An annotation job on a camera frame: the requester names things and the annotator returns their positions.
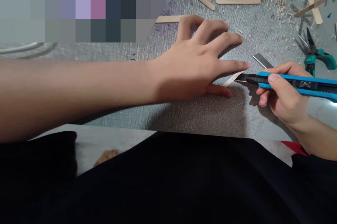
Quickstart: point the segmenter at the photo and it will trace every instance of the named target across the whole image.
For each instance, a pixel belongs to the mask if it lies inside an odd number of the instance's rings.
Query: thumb
[[[278,74],[270,74],[268,82],[283,102],[291,101],[301,95],[287,80]]]
[[[206,95],[222,96],[231,98],[233,96],[232,92],[222,85],[209,85],[206,89]]]

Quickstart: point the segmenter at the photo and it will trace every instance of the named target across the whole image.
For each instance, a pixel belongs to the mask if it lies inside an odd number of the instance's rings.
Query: wrist
[[[295,123],[285,123],[285,125],[291,130],[296,131],[299,133],[305,133],[310,130],[310,125],[312,124],[312,121],[314,118],[312,118],[310,115],[305,114],[302,120],[297,121]]]

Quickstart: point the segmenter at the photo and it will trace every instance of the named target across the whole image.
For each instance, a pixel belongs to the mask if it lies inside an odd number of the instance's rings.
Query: floor
[[[75,131],[78,135],[76,140],[78,175],[91,169],[105,150],[115,149],[122,153],[155,133],[155,131],[147,130],[67,124],[41,136],[62,131]],[[283,143],[272,140],[257,141],[286,164],[292,165],[293,151]]]

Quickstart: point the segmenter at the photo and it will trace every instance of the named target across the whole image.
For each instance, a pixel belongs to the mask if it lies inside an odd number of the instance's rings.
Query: green pliers
[[[307,49],[307,55],[305,59],[305,70],[308,71],[313,77],[315,77],[315,64],[316,60],[321,60],[325,63],[326,67],[329,70],[337,69],[336,60],[334,57],[326,52],[323,49],[317,49],[315,43],[312,39],[309,28],[306,28],[306,35],[308,43],[299,35],[302,43],[305,45]]]

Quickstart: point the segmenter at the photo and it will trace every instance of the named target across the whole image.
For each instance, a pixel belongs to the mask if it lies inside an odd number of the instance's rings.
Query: box cutter
[[[260,72],[258,74],[240,74],[235,81],[258,84],[265,89],[272,89],[268,83],[271,73]],[[296,90],[305,96],[326,98],[337,103],[337,81],[322,78],[299,77],[293,75],[282,75]]]

